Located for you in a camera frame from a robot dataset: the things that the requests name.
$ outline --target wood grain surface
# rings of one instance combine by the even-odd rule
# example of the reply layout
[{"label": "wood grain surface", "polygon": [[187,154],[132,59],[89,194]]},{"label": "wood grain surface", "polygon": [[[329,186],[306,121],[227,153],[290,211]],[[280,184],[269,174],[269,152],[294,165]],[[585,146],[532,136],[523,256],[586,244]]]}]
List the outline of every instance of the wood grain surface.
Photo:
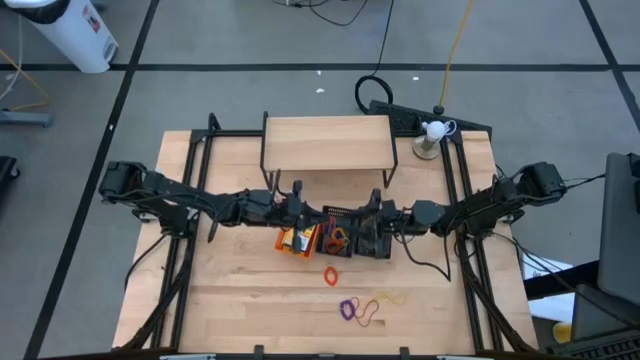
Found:
[{"label": "wood grain surface", "polygon": [[388,116],[271,117],[267,171],[391,169]]},{"label": "wood grain surface", "polygon": [[[491,185],[494,160],[486,133],[464,132],[465,153],[474,190]],[[167,132],[157,168],[179,180],[184,169],[189,132]],[[398,138],[399,167],[383,199],[411,206],[416,199],[448,203],[441,158],[423,161],[412,154],[409,138]],[[458,194],[462,194],[452,149]],[[235,192],[264,188],[259,170],[260,138],[216,138],[206,190]],[[196,164],[199,164],[201,153]],[[383,188],[378,171],[317,171],[282,174],[280,188],[303,181],[302,197],[311,206],[357,207],[374,187]],[[314,254],[302,259],[273,249],[278,229],[218,229],[206,242],[210,220],[200,223],[180,350],[184,352],[251,353],[256,344],[269,353],[397,354],[408,346],[412,354],[472,354],[473,343],[453,236],[447,239],[452,281],[435,270],[414,265],[402,246],[393,243],[391,259],[359,256],[342,259]],[[142,225],[136,257],[158,237],[156,224]],[[507,226],[497,229],[510,236]],[[443,239],[427,234],[409,248],[420,261],[445,266]],[[133,273],[125,294],[114,346],[126,342],[158,301],[168,242]],[[533,330],[514,247],[499,237],[485,240],[495,301],[511,325],[534,347]],[[340,275],[335,287],[323,280],[327,266]],[[342,300],[357,296],[366,302],[380,291],[405,295],[402,306],[381,301],[371,324],[363,328],[339,314]],[[491,342],[480,302],[485,347]],[[163,343],[168,343],[173,308]]]}]

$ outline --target small wooden shelf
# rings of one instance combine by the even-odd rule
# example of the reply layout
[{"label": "small wooden shelf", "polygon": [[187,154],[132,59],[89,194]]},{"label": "small wooden shelf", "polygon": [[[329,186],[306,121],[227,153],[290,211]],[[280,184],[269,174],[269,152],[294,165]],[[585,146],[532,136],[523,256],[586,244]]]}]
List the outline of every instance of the small wooden shelf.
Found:
[{"label": "small wooden shelf", "polygon": [[[386,188],[398,159],[388,116],[269,117],[265,112],[260,165],[269,188],[274,172],[301,170],[382,170]],[[386,170],[391,170],[388,179]]]}]

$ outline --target orange box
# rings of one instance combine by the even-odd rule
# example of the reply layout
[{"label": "orange box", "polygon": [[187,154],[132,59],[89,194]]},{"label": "orange box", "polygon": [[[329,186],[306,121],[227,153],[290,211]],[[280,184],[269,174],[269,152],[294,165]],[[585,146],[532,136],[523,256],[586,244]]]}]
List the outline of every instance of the orange box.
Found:
[{"label": "orange box", "polygon": [[311,254],[313,253],[313,248],[315,247],[316,240],[318,238],[319,228],[319,226],[312,226],[303,231],[302,234],[300,234],[300,240],[302,242],[302,248],[304,249],[304,251],[297,254],[294,254],[292,249],[294,229],[291,228],[287,231],[280,230],[280,233],[278,234],[278,240],[276,240],[275,249],[278,251],[288,252],[291,255],[310,258]]}]

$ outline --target purple rubber band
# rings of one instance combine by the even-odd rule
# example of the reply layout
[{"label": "purple rubber band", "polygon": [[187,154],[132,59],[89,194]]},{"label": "purple rubber band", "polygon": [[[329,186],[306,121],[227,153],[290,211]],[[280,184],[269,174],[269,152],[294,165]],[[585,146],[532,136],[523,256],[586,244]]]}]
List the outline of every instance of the purple rubber band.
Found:
[{"label": "purple rubber band", "polygon": [[[347,315],[347,313],[344,311],[345,307],[348,307],[351,310],[351,314]],[[342,315],[342,318],[347,321],[353,319],[353,317],[356,315],[356,307],[353,306],[351,300],[345,300],[340,303],[340,315]]]}]

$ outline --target black keyboard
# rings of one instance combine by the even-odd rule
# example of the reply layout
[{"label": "black keyboard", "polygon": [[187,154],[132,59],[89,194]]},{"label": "black keyboard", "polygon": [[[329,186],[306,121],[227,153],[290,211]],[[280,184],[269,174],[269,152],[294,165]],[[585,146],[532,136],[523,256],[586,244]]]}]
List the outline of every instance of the black keyboard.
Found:
[{"label": "black keyboard", "polygon": [[640,360],[640,332],[622,330],[550,346],[551,355],[581,359]]}]

